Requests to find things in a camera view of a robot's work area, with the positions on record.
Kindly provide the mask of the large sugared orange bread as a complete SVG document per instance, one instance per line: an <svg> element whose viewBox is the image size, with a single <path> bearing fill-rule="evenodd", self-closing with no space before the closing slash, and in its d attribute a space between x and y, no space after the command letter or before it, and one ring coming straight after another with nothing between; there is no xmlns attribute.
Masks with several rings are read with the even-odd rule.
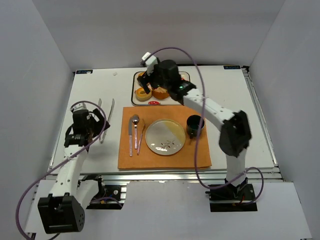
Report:
<svg viewBox="0 0 320 240"><path fill-rule="evenodd" d="M152 90L152 96L158 100L164 100L168 98L170 95L166 89L159 86Z"/></svg>

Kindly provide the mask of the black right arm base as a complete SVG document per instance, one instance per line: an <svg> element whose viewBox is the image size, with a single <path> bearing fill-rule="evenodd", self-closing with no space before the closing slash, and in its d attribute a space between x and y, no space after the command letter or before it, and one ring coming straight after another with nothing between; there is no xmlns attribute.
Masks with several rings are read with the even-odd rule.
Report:
<svg viewBox="0 0 320 240"><path fill-rule="evenodd" d="M216 190L205 192L209 198L210 211L212 213L231 212L257 212L256 202L252 202L256 195L252 184L247 184L239 193L234 192L226 186Z"/></svg>

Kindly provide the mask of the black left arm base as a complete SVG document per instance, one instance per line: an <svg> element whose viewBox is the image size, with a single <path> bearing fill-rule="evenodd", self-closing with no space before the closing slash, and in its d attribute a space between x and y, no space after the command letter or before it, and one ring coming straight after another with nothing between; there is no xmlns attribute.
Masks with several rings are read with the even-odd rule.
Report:
<svg viewBox="0 0 320 240"><path fill-rule="evenodd" d="M121 210L123 204L121 201L120 185L105 184L101 175L90 174L85 175L78 180L77 189L84 185L87 181L96 181L98 186L98 193L92 198L90 204L87 206L88 210Z"/></svg>

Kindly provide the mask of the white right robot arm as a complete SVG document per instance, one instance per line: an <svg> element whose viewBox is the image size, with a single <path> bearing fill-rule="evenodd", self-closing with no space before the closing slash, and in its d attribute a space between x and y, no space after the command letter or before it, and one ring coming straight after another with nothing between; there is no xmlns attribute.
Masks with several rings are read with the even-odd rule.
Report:
<svg viewBox="0 0 320 240"><path fill-rule="evenodd" d="M218 144L226 155L227 163L225 182L237 189L245 186L248 183L245 157L252 138L247 114L242 110L234 112L206 98L204 90L182 79L173 60L161 61L146 53L141 65L147 70L137 80L146 91L150 87L167 90L174 101L200 113L219 130Z"/></svg>

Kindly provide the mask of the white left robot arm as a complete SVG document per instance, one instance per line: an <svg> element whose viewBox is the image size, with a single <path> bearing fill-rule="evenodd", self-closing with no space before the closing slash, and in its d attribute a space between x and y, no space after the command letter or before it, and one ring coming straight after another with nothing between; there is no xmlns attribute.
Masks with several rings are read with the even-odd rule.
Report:
<svg viewBox="0 0 320 240"><path fill-rule="evenodd" d="M72 125L65 132L64 156L55 183L47 197L41 197L37 208L47 234L81 232L85 225L85 209L99 192L95 180L79 183L89 145L110 127L98 108L72 108Z"/></svg>

